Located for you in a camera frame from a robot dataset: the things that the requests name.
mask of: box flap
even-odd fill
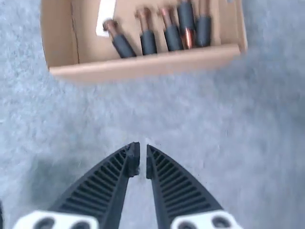
[[[41,36],[48,67],[76,64],[71,0],[41,1]]]
[[[95,63],[52,67],[50,72],[68,80],[100,83],[144,75],[184,72],[199,68],[215,69],[240,55],[237,44]]]

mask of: copper tube end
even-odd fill
[[[194,32],[190,29],[185,29],[184,32],[185,46],[187,49],[192,49],[194,47]]]
[[[141,30],[149,30],[149,18],[151,16],[151,10],[148,7],[139,7],[134,16],[139,19],[141,24]]]
[[[173,6],[171,5],[164,5],[159,8],[158,15],[163,18],[166,28],[173,24],[172,12],[173,12]]]
[[[112,37],[115,37],[119,34],[118,28],[117,28],[118,22],[113,20],[113,19],[107,19],[106,21],[104,21],[103,23],[103,29],[105,31],[108,31],[109,34]]]

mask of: ridged black plastic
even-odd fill
[[[135,57],[136,54],[123,34],[119,34],[112,39],[112,43],[121,58]]]
[[[168,51],[177,51],[183,49],[179,29],[176,25],[171,25],[164,31]]]
[[[118,229],[130,177],[139,174],[140,144],[111,154],[76,181],[50,211],[95,217],[100,229]]]
[[[196,45],[207,47],[211,45],[212,18],[210,16],[200,16],[196,24]]]
[[[183,35],[185,29],[195,30],[192,3],[190,1],[182,1],[178,6],[177,11],[180,25],[180,33]]]
[[[156,39],[151,30],[146,30],[140,36],[143,55],[151,55],[157,53]]]
[[[152,180],[159,229],[170,229],[177,216],[222,209],[187,170],[150,145],[147,145],[146,178]]]

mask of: gray carpet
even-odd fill
[[[145,145],[188,169],[245,229],[305,224],[305,1],[244,1],[249,52],[218,71],[98,86],[47,73],[38,0],[0,0],[6,228],[139,141],[121,229],[156,229]]]

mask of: white plastic handle part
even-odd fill
[[[243,229],[235,218],[225,211],[210,211],[174,219],[171,229]]]
[[[105,20],[113,18],[116,0],[101,0],[99,15],[97,18],[96,35],[101,37],[109,37],[109,33],[104,31],[103,23]]]
[[[13,227],[13,229],[36,229],[36,228],[72,229],[73,227],[78,228],[76,225],[80,225],[80,224],[86,224],[89,226],[84,228],[89,228],[89,229],[99,228],[99,223],[94,217],[58,213],[51,211],[34,211],[20,218]]]

